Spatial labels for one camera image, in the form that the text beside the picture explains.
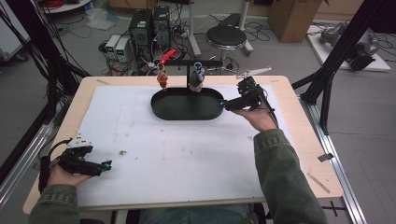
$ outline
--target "computer tower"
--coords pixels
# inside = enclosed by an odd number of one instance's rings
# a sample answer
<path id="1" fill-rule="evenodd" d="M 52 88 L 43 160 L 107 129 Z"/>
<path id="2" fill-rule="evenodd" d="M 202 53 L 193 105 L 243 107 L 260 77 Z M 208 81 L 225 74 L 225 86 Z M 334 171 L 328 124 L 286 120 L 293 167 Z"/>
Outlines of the computer tower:
<path id="1" fill-rule="evenodd" d="M 157 49 L 171 48 L 169 6 L 156 6 L 153 12 L 154 33 L 157 39 Z"/>
<path id="2" fill-rule="evenodd" d="M 151 48 L 155 48 L 152 11 L 146 8 L 134 9 L 129 25 L 134 56 L 138 62 L 152 62 Z"/>

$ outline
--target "red object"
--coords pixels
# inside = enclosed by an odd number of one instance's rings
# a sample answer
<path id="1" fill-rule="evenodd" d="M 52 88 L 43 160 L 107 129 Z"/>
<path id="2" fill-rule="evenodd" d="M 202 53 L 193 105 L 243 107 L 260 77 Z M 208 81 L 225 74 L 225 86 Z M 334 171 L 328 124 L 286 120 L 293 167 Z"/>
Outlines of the red object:
<path id="1" fill-rule="evenodd" d="M 175 55 L 176 53 L 177 53 L 177 49 L 170 49 L 167 53 L 165 53 L 165 54 L 163 55 L 163 57 L 161 58 L 159 64 L 160 64 L 160 65 L 165 65 L 166 61 L 168 61 L 168 59 L 169 59 L 171 56 Z"/>
<path id="2" fill-rule="evenodd" d="M 167 80 L 168 76 L 165 73 L 159 74 L 157 76 L 157 81 L 160 83 L 160 86 L 163 88 L 164 91 L 166 91 Z"/>

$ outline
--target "aluminum frame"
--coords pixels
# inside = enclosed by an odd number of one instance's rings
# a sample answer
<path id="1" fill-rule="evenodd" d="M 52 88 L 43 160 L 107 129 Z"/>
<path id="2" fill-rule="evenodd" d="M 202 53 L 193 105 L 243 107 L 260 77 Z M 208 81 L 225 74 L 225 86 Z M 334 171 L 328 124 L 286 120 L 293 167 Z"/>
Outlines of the aluminum frame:
<path id="1" fill-rule="evenodd" d="M 334 169 L 336 175 L 338 176 L 338 180 L 340 181 L 341 186 L 343 187 L 344 194 L 343 200 L 346 204 L 346 209 L 349 213 L 349 217 L 351 218 L 352 223 L 354 224 L 366 224 L 366 219 L 364 217 L 363 212 L 361 211 L 361 206 L 353 192 L 352 187 L 349 184 L 347 179 L 347 175 L 344 171 L 343 165 L 338 157 L 337 151 L 334 148 L 334 144 L 332 143 L 332 139 L 329 135 L 326 135 L 320 127 L 320 112 L 315 105 L 309 105 L 305 101 L 300 101 L 302 106 L 306 108 L 306 111 L 309 113 L 307 116 L 310 116 L 312 119 L 312 126 L 317 133 L 318 140 L 323 146 L 323 149 L 326 153 L 332 153 L 334 157 L 330 160 L 330 164 Z"/>
<path id="2" fill-rule="evenodd" d="M 17 164 L 9 172 L 6 180 L 0 186 L 0 211 L 6 205 L 11 194 L 19 185 L 26 172 L 31 169 L 40 148 L 44 146 L 54 128 L 54 119 L 49 124 L 41 125 L 37 134 L 29 144 L 29 147 L 23 152 Z"/>

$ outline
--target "person's left hand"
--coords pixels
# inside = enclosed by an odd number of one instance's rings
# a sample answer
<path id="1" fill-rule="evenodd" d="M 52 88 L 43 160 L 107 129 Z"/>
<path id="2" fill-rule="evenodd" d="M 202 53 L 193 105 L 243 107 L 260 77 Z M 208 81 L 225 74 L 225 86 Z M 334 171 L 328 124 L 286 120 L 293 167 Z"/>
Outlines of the person's left hand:
<path id="1" fill-rule="evenodd" d="M 55 165 L 50 170 L 49 181 L 47 185 L 72 185 L 78 186 L 87 179 L 91 179 L 90 175 L 72 175 L 62 169 L 61 166 Z"/>

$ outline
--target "hand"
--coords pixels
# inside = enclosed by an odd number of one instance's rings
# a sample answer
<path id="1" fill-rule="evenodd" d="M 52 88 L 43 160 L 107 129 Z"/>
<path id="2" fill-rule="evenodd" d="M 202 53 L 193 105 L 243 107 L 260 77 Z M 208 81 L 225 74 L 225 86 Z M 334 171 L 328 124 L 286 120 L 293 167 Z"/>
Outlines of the hand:
<path id="1" fill-rule="evenodd" d="M 251 126 L 253 126 L 253 128 L 261 133 L 277 128 L 268 110 L 263 104 L 259 105 L 257 109 L 252 111 L 234 110 L 233 112 L 247 119 L 250 122 Z"/>
<path id="2" fill-rule="evenodd" d="M 61 166 L 55 165 L 50 170 L 49 181 L 47 185 L 72 185 L 78 186 L 87 179 L 91 179 L 90 175 L 72 175 L 62 169 Z"/>

